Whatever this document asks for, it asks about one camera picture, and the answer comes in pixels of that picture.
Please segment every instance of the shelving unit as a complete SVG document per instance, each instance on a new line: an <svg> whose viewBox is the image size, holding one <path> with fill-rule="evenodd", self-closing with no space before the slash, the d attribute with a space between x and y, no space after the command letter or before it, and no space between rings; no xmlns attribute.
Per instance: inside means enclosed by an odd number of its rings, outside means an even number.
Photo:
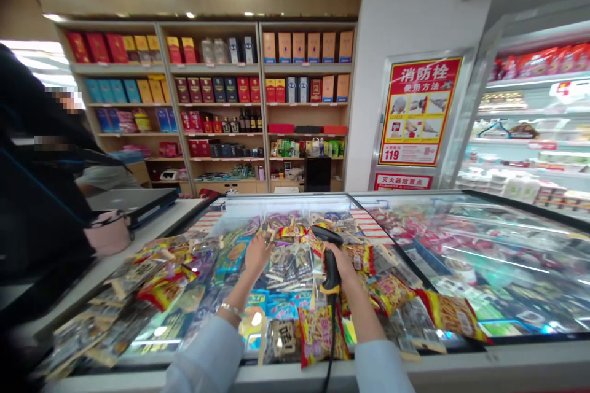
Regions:
<svg viewBox="0 0 590 393"><path fill-rule="evenodd" d="M56 24L60 42L64 48L65 55L70 61L74 78L81 90L82 98L87 108L87 115L93 134L97 142L106 152L122 150L126 144L141 144L146 146L154 155L146 159L149 169L163 171L167 168L180 168L182 163L187 170L188 181L153 180L153 186L178 185L184 193L197 194L201 187L225 192L229 188L238 190L240 193L267 193L272 192L279 181L270 179L271 167L281 165L281 161L291 160L301 162L304 158L271 158L270 143L277 137L292 137L309 139L314 136L328 139L347 141L347 135L341 134L279 134L269 133L270 123L281 123L289 121L295 125L342 125L348 126L349 109L348 105L352 99L354 70L354 50L352 63L291 63L291 64L264 64L262 56L262 32L336 32L355 31L356 23L257 23L246 22L133 22L133 21L64 21ZM114 33L130 36L157 36L160 47L161 64L120 64L120 63L78 63L72 52L70 42L67 38L68 32L82 33ZM255 64L205 64L205 63L172 63L168 51L167 37L193 38L195 50L198 51L200 41L204 38L221 38L227 42L230 37L237 37L240 41L244 37L253 38L256 46L258 62ZM335 57L337 61L337 44ZM322 77L325 75L350 74L349 96L347 103L267 103L265 78L281 78L286 76L307 76L310 78ZM160 75L165 78L170 103L93 103L85 81L87 79L147 79L148 76ZM177 77L258 77L260 84L260 103L181 103L176 89L175 79ZM151 122L152 128L159 128L157 119L158 108L172 108L176 120L178 132L163 133L158 131L145 133L102 133L100 124L96 117L99 109L144 109ZM250 112L252 109L262 114L262 131L247 133L192 133L186 131L182 124L181 113L183 111L209 112L223 121L228 117L231 121L233 116L238 117L241 112ZM189 141L222 139L222 142L237 143L248 149L262 148L265 155L263 158L196 158L191 157ZM159 144L163 141L177 142L183 152L183 157L165 158L158 156ZM337 184L332 190L342 190L344 181L344 159L333 158L332 175L340 177L340 180L333 179ZM237 181L216 181L198 180L198 177L210 172L228 173L236 164L264 165L265 177L263 181L247 178Z"/></svg>

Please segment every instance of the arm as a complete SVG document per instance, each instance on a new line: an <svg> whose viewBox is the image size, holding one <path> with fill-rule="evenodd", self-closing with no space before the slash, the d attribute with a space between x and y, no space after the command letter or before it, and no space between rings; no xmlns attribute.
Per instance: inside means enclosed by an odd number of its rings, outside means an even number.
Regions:
<svg viewBox="0 0 590 393"><path fill-rule="evenodd" d="M246 268L225 299L244 312L254 283L266 267L272 247L266 248L262 235L250 241L246 249ZM166 371L162 393L224 393L234 383L244 353L244 342L237 332L242 320L231 309L219 308L207 321L191 345L175 356Z"/></svg>
<svg viewBox="0 0 590 393"><path fill-rule="evenodd" d="M355 371L360 393L390 391L392 386L395 386L397 393L414 393L402 366L399 350L385 338L385 332L348 254L331 243L326 243L326 247L336 257L342 290L346 293L355 325Z"/></svg>

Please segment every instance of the red sign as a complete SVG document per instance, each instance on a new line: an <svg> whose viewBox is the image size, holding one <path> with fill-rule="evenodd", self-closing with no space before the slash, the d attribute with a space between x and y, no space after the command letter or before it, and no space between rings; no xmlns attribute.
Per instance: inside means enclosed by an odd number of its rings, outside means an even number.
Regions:
<svg viewBox="0 0 590 393"><path fill-rule="evenodd" d="M432 177L423 175L394 175L378 173L375 176L373 190L428 190Z"/></svg>
<svg viewBox="0 0 590 393"><path fill-rule="evenodd" d="M380 165L436 166L462 60L391 67Z"/></svg>

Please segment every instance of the laptop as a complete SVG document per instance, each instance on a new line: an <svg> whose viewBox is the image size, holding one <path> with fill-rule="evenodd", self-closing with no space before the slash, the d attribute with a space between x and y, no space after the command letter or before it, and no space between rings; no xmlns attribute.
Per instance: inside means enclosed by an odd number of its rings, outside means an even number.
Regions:
<svg viewBox="0 0 590 393"><path fill-rule="evenodd" d="M121 210L131 218L131 228L138 228L178 198L176 189L113 189L88 198L95 214Z"/></svg>

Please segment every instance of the cable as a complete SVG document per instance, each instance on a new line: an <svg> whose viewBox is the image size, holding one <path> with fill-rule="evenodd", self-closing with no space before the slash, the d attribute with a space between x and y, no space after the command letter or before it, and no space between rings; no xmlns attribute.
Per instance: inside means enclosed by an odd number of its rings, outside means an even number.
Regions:
<svg viewBox="0 0 590 393"><path fill-rule="evenodd" d="M332 372L332 363L334 362L334 351L336 348L336 295L330 295L328 297L330 309L332 313L332 347L330 349L330 361L328 362L328 373L326 379L324 379L324 385L321 388L322 393L328 391L328 384L330 383L330 374Z"/></svg>

